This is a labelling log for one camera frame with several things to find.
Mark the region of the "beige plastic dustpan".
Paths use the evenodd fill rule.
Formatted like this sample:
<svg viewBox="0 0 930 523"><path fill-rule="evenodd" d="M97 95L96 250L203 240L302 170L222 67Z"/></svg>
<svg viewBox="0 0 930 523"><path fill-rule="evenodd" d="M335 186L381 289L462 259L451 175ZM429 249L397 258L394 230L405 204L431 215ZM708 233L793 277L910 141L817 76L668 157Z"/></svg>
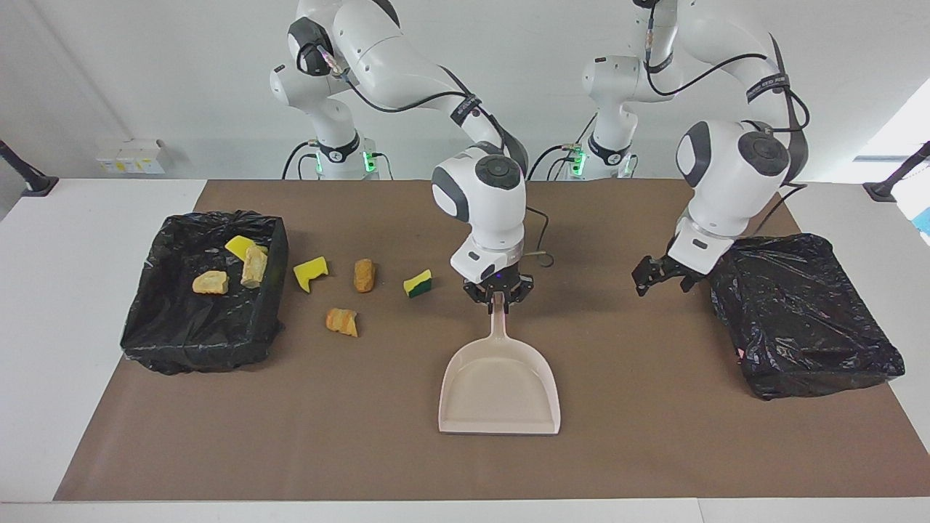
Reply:
<svg viewBox="0 0 930 523"><path fill-rule="evenodd" d="M468 342L446 365L437 424L443 434L555 436L560 398L543 354L509 337L505 298L492 298L490 331Z"/></svg>

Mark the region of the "striped croissant piece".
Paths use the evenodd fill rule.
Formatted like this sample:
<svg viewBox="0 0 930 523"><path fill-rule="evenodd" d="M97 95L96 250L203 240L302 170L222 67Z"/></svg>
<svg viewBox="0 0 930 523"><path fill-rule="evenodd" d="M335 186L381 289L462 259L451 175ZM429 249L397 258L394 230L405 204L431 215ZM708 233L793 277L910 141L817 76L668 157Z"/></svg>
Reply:
<svg viewBox="0 0 930 523"><path fill-rule="evenodd" d="M357 311L331 308L325 314L325 327L328 331L336 332L345 336L358 338L359 330L357 326Z"/></svg>

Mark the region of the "notched yellow sponge piece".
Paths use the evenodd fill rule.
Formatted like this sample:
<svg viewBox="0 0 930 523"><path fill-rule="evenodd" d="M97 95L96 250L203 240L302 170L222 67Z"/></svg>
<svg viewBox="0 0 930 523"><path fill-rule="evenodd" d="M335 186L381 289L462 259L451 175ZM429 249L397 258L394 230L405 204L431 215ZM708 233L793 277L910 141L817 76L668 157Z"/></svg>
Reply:
<svg viewBox="0 0 930 523"><path fill-rule="evenodd" d="M293 268L298 286L306 293L311 293L311 282L320 277L329 275L328 260L325 257L317 257L302 262Z"/></svg>

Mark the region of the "bin with black plastic bag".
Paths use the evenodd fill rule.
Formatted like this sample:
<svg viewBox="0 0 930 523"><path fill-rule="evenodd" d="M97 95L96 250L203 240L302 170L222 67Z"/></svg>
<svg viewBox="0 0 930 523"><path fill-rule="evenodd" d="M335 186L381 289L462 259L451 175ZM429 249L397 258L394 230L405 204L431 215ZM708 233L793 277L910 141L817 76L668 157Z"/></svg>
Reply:
<svg viewBox="0 0 930 523"><path fill-rule="evenodd" d="M708 276L744 380L760 400L888 383L905 361L815 234L735 241Z"/></svg>
<svg viewBox="0 0 930 523"><path fill-rule="evenodd" d="M241 285L243 262L224 245L233 236L268 249L259 288ZM154 236L127 312L126 358L166 375L225 372L266 360L282 330L278 314L288 269L281 217L253 211L207 211L167 217ZM192 291L197 275L229 275L225 295Z"/></svg>

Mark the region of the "brown table mat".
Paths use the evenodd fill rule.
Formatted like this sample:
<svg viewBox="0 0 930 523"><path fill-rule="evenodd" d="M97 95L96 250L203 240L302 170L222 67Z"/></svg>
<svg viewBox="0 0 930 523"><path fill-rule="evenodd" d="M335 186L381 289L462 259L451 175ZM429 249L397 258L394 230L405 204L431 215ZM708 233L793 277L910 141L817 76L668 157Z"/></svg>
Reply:
<svg viewBox="0 0 930 523"><path fill-rule="evenodd" d="M533 182L556 264L509 334L544 355L562 413L554 437L445 436L440 384L488 334L450 255L467 227L428 182L215 181L197 211L279 216L290 264L329 277L283 289L262 364L176 376L120 361L56 500L458 500L923 497L930 455L888 385L763 401L741 376L707 288L639 298L631 269L664 251L691 198L682 181ZM372 291L353 265L372 259ZM403 284L432 271L412 299ZM359 337L328 331L357 311Z"/></svg>

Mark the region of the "white wall socket box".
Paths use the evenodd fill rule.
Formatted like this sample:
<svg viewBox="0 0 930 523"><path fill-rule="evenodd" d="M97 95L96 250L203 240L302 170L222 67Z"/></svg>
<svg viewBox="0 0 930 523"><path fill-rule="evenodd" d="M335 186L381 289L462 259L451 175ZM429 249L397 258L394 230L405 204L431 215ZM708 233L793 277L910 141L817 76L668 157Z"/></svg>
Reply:
<svg viewBox="0 0 930 523"><path fill-rule="evenodd" d="M164 175L171 159L163 140L103 140L97 143L95 162L106 174Z"/></svg>

